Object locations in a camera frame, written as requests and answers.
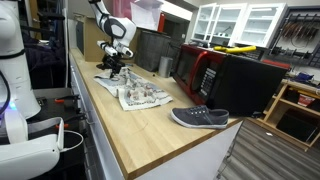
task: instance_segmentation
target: wire rack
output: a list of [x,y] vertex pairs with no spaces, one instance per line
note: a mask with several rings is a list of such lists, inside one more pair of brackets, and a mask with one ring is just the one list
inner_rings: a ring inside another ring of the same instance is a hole
[[[278,60],[289,59],[295,66],[320,68],[320,7],[292,7],[285,17],[269,55],[276,56]],[[299,41],[304,46],[295,44]]]
[[317,47],[315,48],[312,56],[310,58],[309,66],[320,68],[320,42],[318,43]]

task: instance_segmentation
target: shoelace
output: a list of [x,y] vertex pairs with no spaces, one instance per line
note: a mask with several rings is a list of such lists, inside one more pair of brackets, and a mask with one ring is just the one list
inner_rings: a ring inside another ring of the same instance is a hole
[[197,106],[189,109],[191,114],[204,114],[207,112],[207,108],[205,106]]

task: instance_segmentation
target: cable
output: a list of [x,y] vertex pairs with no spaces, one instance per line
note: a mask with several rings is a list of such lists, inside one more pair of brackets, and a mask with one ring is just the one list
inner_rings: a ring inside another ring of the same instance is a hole
[[69,151],[69,150],[71,150],[71,149],[74,149],[74,148],[80,146],[80,144],[82,144],[82,142],[83,142],[83,136],[82,136],[80,133],[77,133],[77,132],[75,132],[75,131],[69,131],[69,130],[64,130],[64,132],[73,133],[73,134],[76,134],[76,135],[80,136],[80,137],[81,137],[81,141],[80,141],[77,145],[75,145],[75,146],[73,146],[73,147],[71,147],[71,148],[63,148],[63,149],[60,151],[61,153],[67,152],[67,151]]
[[7,79],[4,77],[4,75],[2,74],[2,72],[0,71],[0,76],[3,79],[4,84],[6,85],[7,88],[7,99],[6,102],[4,103],[3,107],[0,109],[0,115],[7,109],[9,102],[10,102],[10,98],[11,98],[11,93],[10,93],[10,88],[9,88],[9,83],[7,81]]

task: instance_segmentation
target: glass cabinet door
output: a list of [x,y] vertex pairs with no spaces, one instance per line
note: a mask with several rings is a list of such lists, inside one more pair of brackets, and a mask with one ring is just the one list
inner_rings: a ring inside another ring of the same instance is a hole
[[200,6],[196,23],[193,30],[192,39],[209,40],[209,27],[212,23],[216,3]]
[[246,6],[246,3],[219,6],[216,22],[212,28],[211,44],[231,46],[234,30],[239,28]]
[[268,47],[285,8],[285,3],[249,5],[236,43]]

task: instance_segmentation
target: red appliance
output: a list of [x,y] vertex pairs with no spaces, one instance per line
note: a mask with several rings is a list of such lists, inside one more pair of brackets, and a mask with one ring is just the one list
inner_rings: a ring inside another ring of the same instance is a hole
[[196,104],[259,117],[287,69],[184,44],[173,78]]
[[224,57],[224,53],[183,44],[173,78],[196,104],[205,104],[205,98],[201,97],[199,91],[202,90],[205,94],[205,89],[210,88],[210,81],[213,81],[214,77],[209,75],[215,74]]

